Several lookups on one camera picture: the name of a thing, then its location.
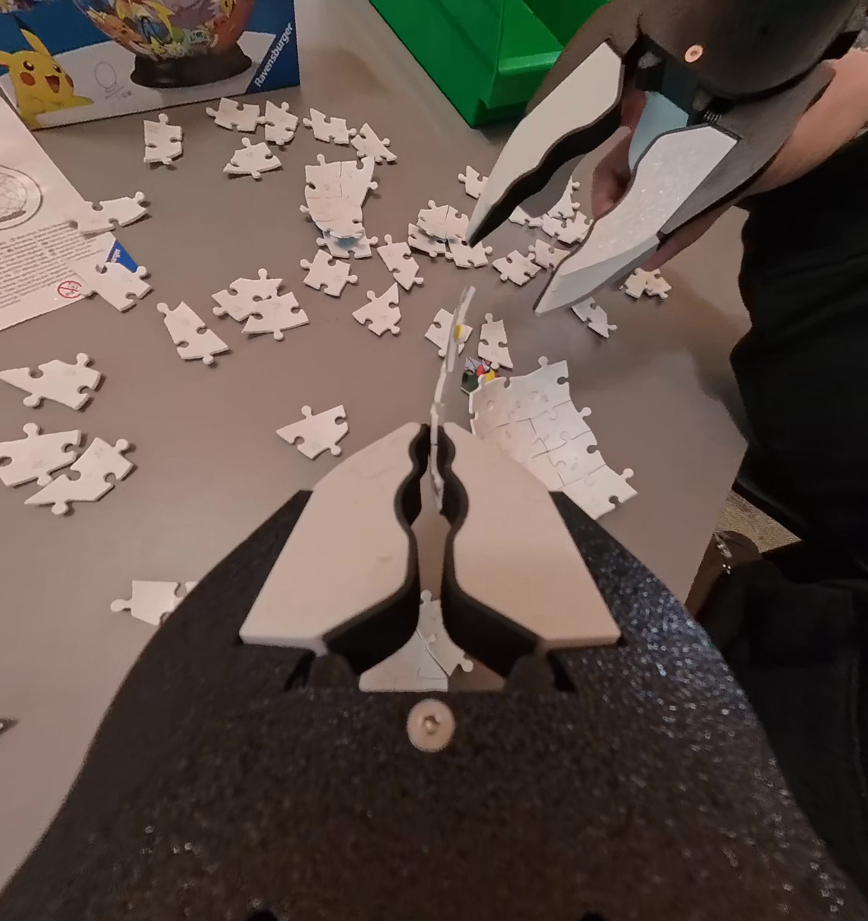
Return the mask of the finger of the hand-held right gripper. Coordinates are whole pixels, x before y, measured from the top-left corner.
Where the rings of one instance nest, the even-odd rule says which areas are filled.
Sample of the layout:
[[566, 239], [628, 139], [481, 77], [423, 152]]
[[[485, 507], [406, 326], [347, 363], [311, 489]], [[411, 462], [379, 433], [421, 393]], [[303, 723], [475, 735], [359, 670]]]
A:
[[520, 121], [489, 175], [467, 229], [480, 242], [524, 201], [546, 196], [557, 173], [605, 142], [618, 129], [630, 144], [646, 104], [635, 88], [647, 40], [621, 56], [605, 41], [589, 52]]
[[625, 192], [595, 214], [584, 243], [563, 260], [534, 305], [570, 307], [630, 274], [658, 248], [664, 227], [736, 146], [712, 125], [660, 134], [639, 157]]

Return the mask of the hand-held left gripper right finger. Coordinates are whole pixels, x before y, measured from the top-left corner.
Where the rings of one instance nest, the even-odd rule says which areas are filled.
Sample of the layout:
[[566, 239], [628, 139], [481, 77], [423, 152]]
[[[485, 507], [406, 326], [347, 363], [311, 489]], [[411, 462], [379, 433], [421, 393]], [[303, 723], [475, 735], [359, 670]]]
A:
[[508, 454], [440, 426], [440, 602], [451, 639], [509, 678], [525, 659], [616, 645], [621, 630], [576, 542], [586, 516]]

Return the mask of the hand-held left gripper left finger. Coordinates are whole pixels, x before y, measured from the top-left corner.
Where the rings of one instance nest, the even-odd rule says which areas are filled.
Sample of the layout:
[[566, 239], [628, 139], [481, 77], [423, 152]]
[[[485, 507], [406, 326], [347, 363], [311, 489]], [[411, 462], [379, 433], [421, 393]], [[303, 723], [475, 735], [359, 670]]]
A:
[[407, 423], [339, 463], [309, 492], [239, 638], [329, 654], [362, 674], [404, 646], [420, 605], [413, 523], [430, 426]]

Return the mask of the large curved white puzzle section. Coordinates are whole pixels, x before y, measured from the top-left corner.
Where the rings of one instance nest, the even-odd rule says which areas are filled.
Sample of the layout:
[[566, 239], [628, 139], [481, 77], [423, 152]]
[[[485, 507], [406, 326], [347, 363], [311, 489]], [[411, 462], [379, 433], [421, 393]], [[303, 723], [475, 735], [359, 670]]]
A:
[[470, 395], [471, 430], [561, 492], [593, 520], [636, 496], [630, 469], [614, 470], [591, 429], [588, 407], [571, 397], [565, 360], [542, 356], [526, 375], [497, 376]]

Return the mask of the white puzzle pieces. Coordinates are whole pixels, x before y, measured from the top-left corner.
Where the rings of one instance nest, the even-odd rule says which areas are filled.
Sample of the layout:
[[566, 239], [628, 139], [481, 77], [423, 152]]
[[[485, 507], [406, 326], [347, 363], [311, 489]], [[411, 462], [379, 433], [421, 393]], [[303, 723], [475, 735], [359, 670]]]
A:
[[434, 352], [411, 336], [372, 345], [350, 304], [298, 306], [281, 330], [229, 343], [202, 318], [178, 354], [151, 301], [127, 319], [82, 300], [0, 342], [0, 767], [74, 762], [83, 747], [127, 772], [227, 755], [290, 754], [331, 739], [361, 701], [406, 710], [417, 694], [357, 693], [366, 660], [300, 640], [247, 646], [242, 621], [303, 507], [343, 485], [281, 448], [273, 429], [308, 403], [340, 433], [348, 469], [417, 465]]

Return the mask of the person's right forearm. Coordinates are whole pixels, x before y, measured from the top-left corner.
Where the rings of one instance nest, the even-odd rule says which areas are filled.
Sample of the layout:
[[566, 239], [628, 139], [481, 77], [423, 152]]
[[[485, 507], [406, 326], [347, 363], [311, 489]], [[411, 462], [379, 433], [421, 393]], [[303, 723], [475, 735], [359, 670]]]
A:
[[836, 62], [845, 59], [851, 63], [853, 55], [856, 58], [853, 67], [856, 88], [850, 88], [844, 94], [848, 102], [860, 109], [859, 115], [866, 116], [866, 121], [849, 141], [815, 168], [773, 190], [742, 199], [739, 206], [743, 210], [752, 212], [765, 208], [767, 199], [783, 201], [783, 206], [791, 208], [819, 196], [827, 196], [832, 202], [831, 209], [840, 210], [850, 190], [862, 192], [868, 188], [868, 46], [848, 52]]

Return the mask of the small fan-shaped puzzle section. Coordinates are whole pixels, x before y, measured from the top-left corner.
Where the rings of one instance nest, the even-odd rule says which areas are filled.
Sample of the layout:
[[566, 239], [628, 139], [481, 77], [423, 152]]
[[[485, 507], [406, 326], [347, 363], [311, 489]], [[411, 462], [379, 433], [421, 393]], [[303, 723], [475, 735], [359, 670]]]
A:
[[396, 653], [362, 673], [358, 686], [365, 693], [445, 692], [454, 671], [469, 673], [473, 667], [444, 626], [440, 600], [423, 590], [411, 638]]

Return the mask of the flat assembled white puzzle section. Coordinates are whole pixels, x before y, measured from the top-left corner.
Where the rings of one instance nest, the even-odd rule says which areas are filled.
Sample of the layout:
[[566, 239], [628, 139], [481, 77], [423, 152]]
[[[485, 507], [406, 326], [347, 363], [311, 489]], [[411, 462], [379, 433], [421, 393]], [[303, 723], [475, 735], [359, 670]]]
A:
[[337, 258], [367, 258], [378, 242], [367, 236], [363, 206], [378, 184], [374, 181], [375, 159], [363, 155], [353, 160], [327, 160], [317, 155], [316, 164], [305, 167], [305, 203], [299, 207], [318, 228], [319, 246], [326, 246]]

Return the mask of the blue puzzle ball box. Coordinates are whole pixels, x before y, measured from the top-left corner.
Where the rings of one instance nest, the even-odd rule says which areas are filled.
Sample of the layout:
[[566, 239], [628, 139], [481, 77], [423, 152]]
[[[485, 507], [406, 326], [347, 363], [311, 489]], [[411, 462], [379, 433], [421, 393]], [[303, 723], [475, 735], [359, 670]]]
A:
[[292, 1], [0, 1], [0, 86], [33, 131], [299, 83]]

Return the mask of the person's right hand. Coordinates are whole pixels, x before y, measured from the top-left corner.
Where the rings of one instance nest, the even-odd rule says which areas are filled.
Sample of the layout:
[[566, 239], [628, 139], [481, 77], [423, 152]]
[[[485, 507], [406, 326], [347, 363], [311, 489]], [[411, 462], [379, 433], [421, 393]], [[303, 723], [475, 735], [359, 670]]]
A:
[[[849, 141], [866, 121], [866, 116], [860, 116], [859, 108], [856, 104], [848, 102], [844, 94], [848, 89], [856, 88], [856, 84], [853, 83], [856, 77], [853, 69], [856, 58], [853, 55], [850, 59], [851, 63], [847, 63], [845, 59], [833, 63], [835, 74], [832, 81], [820, 98], [797, 121], [785, 144], [764, 173], [745, 191], [743, 199], [773, 190], [815, 168]], [[591, 211], [596, 219], [610, 212], [628, 189], [632, 178], [628, 153], [635, 128], [646, 107], [646, 99], [647, 94], [638, 89], [631, 89], [626, 93], [621, 122], [625, 134], [593, 170]], [[659, 244], [656, 251], [642, 264], [642, 269], [651, 271], [661, 268], [704, 236], [731, 208], [732, 203], [722, 203], [695, 217]]]

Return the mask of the green plastic bin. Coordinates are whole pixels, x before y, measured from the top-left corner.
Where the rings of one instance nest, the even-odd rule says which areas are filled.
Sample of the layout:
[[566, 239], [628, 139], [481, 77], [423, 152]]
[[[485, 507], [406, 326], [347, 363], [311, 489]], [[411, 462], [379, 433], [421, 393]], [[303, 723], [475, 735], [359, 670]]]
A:
[[603, 1], [372, 1], [472, 127], [520, 116]]

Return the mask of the printed paper instruction sheet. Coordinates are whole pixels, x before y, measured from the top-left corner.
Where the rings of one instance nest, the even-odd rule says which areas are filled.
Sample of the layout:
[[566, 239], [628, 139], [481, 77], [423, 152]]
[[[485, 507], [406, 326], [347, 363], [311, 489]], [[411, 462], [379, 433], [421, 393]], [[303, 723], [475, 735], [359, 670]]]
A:
[[68, 220], [84, 204], [0, 93], [0, 331], [79, 300], [70, 268], [108, 259], [115, 236]]

